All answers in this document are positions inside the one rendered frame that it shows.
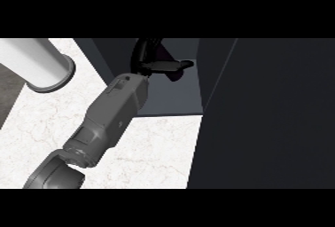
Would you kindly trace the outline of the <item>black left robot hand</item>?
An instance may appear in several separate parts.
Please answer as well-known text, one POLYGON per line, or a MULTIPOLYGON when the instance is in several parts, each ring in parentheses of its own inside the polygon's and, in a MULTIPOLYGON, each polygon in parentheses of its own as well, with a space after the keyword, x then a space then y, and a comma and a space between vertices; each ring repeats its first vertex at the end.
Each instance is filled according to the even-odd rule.
POLYGON ((164 74, 175 82, 183 70, 193 67, 190 60, 175 60, 168 53, 161 38, 139 38, 133 47, 131 73, 150 76, 164 74))

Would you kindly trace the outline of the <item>dark grey cabinet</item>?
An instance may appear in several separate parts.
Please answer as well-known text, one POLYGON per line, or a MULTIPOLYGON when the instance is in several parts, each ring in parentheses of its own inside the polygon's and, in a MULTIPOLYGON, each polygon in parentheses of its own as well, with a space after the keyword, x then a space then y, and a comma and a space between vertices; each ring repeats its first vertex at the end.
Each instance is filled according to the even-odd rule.
MULTIPOLYGON (((136 38, 77 38, 105 84, 130 72, 136 38)), ((173 82, 162 74, 149 78, 149 96, 139 116, 202 115, 224 71, 236 38, 165 38, 156 50, 159 60, 190 60, 193 66, 173 82)))

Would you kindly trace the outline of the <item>dark grey cabinet door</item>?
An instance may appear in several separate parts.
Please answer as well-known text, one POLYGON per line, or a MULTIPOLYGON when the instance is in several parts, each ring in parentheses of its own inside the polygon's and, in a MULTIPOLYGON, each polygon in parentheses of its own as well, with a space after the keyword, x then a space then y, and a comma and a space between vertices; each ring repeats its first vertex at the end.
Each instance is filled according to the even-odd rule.
POLYGON ((335 39, 236 41, 189 186, 335 188, 335 39))

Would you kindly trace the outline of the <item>white cylinder with grey rim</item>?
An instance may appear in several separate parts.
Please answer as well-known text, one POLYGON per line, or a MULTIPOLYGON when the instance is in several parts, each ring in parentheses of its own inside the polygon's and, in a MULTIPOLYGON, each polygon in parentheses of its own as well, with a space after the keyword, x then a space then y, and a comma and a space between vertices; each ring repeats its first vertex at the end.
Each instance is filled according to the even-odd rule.
POLYGON ((38 93, 57 91, 75 75, 75 62, 47 38, 0 38, 0 63, 38 93))

